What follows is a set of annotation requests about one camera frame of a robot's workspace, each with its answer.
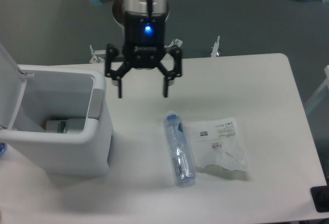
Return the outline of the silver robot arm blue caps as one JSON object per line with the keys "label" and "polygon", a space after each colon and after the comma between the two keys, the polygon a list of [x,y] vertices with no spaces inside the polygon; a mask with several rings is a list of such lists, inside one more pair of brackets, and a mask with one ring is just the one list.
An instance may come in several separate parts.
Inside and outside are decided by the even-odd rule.
{"label": "silver robot arm blue caps", "polygon": [[158,68],[163,74],[163,96],[169,86],[182,76],[182,51],[174,43],[165,46],[165,26],[169,15],[167,0],[90,0],[101,5],[113,2],[113,16],[123,27],[121,48],[107,44],[104,54],[104,75],[118,86],[122,97],[122,78],[132,68]]}

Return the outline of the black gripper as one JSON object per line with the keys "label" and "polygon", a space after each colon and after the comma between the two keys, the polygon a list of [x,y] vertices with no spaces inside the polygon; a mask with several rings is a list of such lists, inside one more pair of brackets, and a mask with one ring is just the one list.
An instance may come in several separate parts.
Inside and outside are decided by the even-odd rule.
{"label": "black gripper", "polygon": [[104,75],[111,78],[118,87],[118,98],[122,98],[122,78],[131,68],[153,69],[157,67],[163,74],[164,98],[168,97],[169,86],[175,78],[182,76],[182,50],[175,47],[169,50],[173,57],[172,70],[167,70],[161,60],[165,56],[165,24],[167,15],[141,13],[124,13],[124,45],[122,54],[124,57],[121,66],[114,70],[112,62],[119,55],[119,49],[113,44],[107,44],[105,54]]}

